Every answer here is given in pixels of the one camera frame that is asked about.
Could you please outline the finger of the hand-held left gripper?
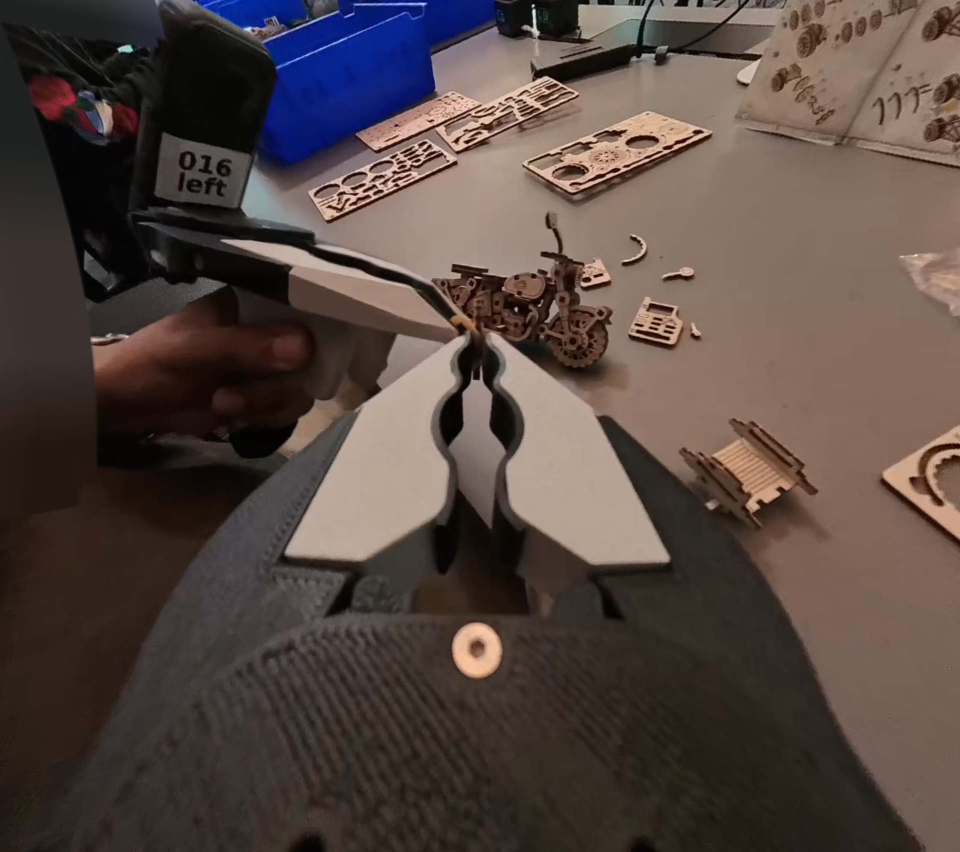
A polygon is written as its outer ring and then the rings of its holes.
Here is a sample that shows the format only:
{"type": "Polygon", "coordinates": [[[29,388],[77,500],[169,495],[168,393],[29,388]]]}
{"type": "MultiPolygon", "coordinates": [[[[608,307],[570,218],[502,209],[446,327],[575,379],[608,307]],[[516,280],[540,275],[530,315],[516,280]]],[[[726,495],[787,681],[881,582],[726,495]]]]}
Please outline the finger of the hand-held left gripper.
{"type": "Polygon", "coordinates": [[[432,281],[342,246],[223,239],[239,289],[312,317],[431,342],[464,334],[464,316],[432,281]]]}

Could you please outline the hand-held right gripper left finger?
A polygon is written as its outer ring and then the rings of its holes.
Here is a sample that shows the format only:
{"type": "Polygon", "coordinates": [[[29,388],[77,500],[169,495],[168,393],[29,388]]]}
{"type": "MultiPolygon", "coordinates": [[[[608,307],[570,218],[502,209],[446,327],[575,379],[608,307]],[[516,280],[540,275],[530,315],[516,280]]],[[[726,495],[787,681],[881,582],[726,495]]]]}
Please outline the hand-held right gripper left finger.
{"type": "Polygon", "coordinates": [[[388,579],[412,590],[456,556],[458,467],[473,378],[469,333],[444,345],[354,414],[283,553],[294,565],[388,579]]]}

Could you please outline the grey desk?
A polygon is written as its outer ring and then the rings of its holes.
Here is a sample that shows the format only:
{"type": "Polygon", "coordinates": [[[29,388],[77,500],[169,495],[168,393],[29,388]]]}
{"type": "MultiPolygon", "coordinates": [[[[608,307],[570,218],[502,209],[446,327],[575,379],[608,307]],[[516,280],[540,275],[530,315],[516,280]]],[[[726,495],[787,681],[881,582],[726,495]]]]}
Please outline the grey desk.
{"type": "Polygon", "coordinates": [[[958,544],[881,474],[958,423],[958,321],[899,258],[958,244],[958,170],[749,130],[741,63],[677,55],[575,83],[579,98],[461,154],[455,167],[326,224],[308,191],[373,155],[343,140],[260,159],[244,202],[426,277],[456,263],[527,270],[552,247],[612,280],[596,377],[558,373],[683,481],[731,417],[768,429],[819,493],[794,491],[739,534],[811,655],[834,712],[926,850],[958,850],[958,544]],[[652,111],[713,137],[598,194],[567,198],[522,162],[652,111]],[[647,242],[647,256],[621,260],[647,242]],[[692,267],[691,281],[662,282],[692,267]],[[674,348],[631,341],[645,296],[678,307],[674,348]],[[702,340],[690,337],[690,321],[702,340]]]}

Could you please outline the wooden puzzle sheet round holes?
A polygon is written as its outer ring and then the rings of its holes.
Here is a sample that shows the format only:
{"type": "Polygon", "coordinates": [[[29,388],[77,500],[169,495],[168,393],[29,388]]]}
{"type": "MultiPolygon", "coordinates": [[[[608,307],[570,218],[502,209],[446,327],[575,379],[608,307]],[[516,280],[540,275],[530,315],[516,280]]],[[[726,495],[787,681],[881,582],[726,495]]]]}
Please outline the wooden puzzle sheet round holes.
{"type": "Polygon", "coordinates": [[[308,194],[323,220],[335,222],[457,163],[453,153],[425,138],[317,186],[308,194]]]}

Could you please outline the person's dark patterned clothing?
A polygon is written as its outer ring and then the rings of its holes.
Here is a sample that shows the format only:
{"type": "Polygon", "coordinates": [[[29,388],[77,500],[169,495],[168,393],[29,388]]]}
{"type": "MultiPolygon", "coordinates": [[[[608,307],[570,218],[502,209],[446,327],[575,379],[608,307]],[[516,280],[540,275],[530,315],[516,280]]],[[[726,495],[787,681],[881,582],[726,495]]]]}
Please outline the person's dark patterned clothing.
{"type": "Polygon", "coordinates": [[[85,298],[142,282],[129,220],[140,114],[156,51],[3,23],[54,168],[85,298]]]}

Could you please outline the large blue plastic bin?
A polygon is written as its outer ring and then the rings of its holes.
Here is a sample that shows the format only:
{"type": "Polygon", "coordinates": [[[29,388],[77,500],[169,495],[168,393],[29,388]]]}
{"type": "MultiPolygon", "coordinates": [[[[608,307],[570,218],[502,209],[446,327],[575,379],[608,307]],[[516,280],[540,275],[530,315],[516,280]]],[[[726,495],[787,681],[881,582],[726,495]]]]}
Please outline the large blue plastic bin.
{"type": "Polygon", "coordinates": [[[297,163],[431,96],[427,9],[358,4],[266,39],[277,77],[260,155],[297,163]]]}

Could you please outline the wooden motorcycle model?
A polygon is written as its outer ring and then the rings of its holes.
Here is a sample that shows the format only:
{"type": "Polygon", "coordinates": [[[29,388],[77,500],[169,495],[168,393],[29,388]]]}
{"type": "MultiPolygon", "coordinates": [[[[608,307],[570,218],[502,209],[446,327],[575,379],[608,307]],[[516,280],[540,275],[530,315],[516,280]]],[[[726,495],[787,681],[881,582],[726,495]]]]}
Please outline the wooden motorcycle model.
{"type": "Polygon", "coordinates": [[[550,270],[500,275],[453,264],[453,275],[433,284],[478,328],[515,344],[544,345],[563,366],[587,368],[606,354],[613,312],[582,303],[586,265],[565,253],[557,215],[549,211],[544,219],[557,242],[556,251],[540,254],[550,270]]]}

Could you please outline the wooden ribbed seat assembly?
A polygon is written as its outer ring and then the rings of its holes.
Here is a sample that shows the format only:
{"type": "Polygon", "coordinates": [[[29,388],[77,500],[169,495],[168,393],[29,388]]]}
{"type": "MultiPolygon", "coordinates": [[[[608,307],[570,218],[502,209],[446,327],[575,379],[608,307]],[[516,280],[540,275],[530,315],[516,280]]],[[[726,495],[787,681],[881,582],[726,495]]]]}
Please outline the wooden ribbed seat assembly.
{"type": "Polygon", "coordinates": [[[736,440],[712,454],[683,447],[679,454],[705,496],[703,505],[760,529],[759,512],[795,489],[814,496],[819,490],[806,465],[755,421],[731,418],[736,440]]]}

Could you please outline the small wooden grille panel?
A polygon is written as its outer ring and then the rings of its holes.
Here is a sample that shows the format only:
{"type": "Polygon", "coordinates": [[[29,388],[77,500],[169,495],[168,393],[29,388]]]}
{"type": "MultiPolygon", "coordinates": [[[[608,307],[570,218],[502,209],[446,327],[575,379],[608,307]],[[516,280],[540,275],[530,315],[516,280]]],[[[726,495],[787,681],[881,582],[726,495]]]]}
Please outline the small wooden grille panel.
{"type": "Polygon", "coordinates": [[[674,348],[685,330],[677,306],[645,296],[630,323],[628,337],[634,342],[674,348]]]}

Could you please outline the wooden puzzle sheet fine parts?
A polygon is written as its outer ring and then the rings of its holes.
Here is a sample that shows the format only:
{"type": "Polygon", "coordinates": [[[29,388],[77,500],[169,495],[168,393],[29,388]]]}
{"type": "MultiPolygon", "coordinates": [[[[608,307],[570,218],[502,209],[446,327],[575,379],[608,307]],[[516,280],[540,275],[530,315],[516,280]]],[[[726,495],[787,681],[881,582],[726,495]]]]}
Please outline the wooden puzzle sheet fine parts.
{"type": "Polygon", "coordinates": [[[455,91],[439,94],[355,133],[368,149],[388,150],[470,113],[482,103],[455,91]]]}

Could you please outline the wooden puzzle sheet narrow slots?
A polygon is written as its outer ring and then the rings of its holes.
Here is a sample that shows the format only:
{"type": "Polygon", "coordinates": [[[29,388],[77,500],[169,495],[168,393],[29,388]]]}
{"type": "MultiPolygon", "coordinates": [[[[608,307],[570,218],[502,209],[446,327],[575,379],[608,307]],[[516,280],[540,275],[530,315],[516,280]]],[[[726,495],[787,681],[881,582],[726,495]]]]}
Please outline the wooden puzzle sheet narrow slots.
{"type": "Polygon", "coordinates": [[[579,95],[554,78],[537,78],[443,124],[438,128],[438,135],[453,152],[462,153],[566,106],[579,95]]]}

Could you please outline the large wooden puzzle sheet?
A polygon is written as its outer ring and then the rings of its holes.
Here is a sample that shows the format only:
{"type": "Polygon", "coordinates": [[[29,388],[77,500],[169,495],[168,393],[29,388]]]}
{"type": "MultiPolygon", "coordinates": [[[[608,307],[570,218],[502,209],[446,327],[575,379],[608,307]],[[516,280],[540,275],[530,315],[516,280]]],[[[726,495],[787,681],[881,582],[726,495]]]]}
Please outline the large wooden puzzle sheet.
{"type": "Polygon", "coordinates": [[[522,162],[555,192],[579,200],[598,194],[712,138],[712,131],[644,111],[522,162]]]}

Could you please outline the wooden puzzle sheet curved cutouts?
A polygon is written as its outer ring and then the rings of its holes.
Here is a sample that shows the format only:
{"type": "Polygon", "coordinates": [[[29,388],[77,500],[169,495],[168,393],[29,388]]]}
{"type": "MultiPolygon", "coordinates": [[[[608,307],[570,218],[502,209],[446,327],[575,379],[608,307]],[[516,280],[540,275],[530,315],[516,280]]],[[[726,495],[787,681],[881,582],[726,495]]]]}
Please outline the wooden puzzle sheet curved cutouts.
{"type": "Polygon", "coordinates": [[[955,425],[887,467],[883,486],[959,541],[959,426],[955,425]]]}

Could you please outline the clear plastic bag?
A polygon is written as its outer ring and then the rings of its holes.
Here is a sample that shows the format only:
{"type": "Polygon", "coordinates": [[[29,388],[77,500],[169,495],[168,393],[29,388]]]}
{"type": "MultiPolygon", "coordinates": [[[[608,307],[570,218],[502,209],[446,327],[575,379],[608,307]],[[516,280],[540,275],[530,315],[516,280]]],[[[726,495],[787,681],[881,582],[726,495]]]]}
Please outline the clear plastic bag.
{"type": "Polygon", "coordinates": [[[899,257],[916,288],[959,318],[959,247],[899,257]]]}

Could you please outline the paper instruction booklet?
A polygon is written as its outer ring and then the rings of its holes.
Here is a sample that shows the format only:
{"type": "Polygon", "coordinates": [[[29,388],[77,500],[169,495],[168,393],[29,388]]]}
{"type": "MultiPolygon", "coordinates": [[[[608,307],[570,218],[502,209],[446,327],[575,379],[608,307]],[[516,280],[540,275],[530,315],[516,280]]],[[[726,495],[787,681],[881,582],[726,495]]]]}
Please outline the paper instruction booklet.
{"type": "Polygon", "coordinates": [[[958,21],[958,0],[788,0],[737,119],[958,167],[958,21]]]}

